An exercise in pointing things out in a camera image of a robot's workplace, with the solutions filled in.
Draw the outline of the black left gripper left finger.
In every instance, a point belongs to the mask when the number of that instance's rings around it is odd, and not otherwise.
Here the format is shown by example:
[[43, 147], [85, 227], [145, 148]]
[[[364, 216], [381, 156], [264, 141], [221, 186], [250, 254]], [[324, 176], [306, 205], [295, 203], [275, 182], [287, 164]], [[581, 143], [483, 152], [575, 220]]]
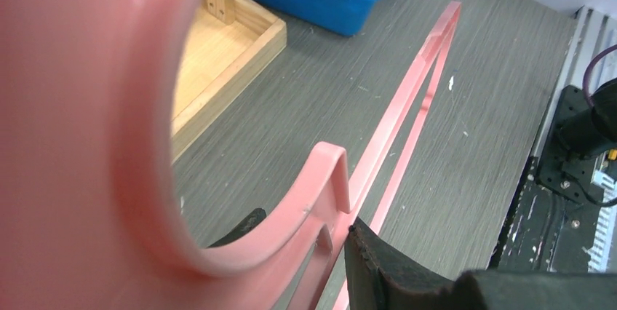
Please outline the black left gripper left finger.
[[262, 221], [264, 221], [266, 217], [267, 213], [263, 208], [255, 208], [250, 214], [237, 223], [235, 227], [233, 227], [225, 236], [212, 243], [209, 248], [222, 247], [235, 242], [250, 233]]

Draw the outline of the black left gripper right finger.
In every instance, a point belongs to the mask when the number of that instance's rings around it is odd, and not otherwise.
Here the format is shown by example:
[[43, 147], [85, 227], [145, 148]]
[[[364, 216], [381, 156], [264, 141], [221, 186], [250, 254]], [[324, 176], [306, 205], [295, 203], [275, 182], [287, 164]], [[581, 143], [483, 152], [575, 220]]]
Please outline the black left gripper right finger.
[[344, 246], [351, 309], [616, 308], [615, 274], [465, 271], [451, 281], [383, 241], [361, 219]]

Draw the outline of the pink plastic hanger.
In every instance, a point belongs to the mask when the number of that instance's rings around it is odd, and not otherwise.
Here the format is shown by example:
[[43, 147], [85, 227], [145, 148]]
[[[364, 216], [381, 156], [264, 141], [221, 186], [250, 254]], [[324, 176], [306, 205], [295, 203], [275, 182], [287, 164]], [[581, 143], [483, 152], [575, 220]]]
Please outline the pink plastic hanger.
[[314, 309], [349, 228], [376, 234], [461, 5], [440, 15], [355, 171], [320, 142], [270, 215], [222, 247], [172, 192], [171, 115], [201, 0], [1, 0], [1, 307]]

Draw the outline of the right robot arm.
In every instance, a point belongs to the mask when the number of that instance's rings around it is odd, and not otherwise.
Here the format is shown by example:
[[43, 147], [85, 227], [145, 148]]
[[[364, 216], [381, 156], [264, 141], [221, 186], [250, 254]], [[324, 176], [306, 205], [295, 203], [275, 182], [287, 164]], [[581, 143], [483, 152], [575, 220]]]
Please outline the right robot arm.
[[558, 128], [557, 139], [580, 157], [596, 157], [616, 147], [616, 79], [605, 82], [591, 97], [593, 106]]

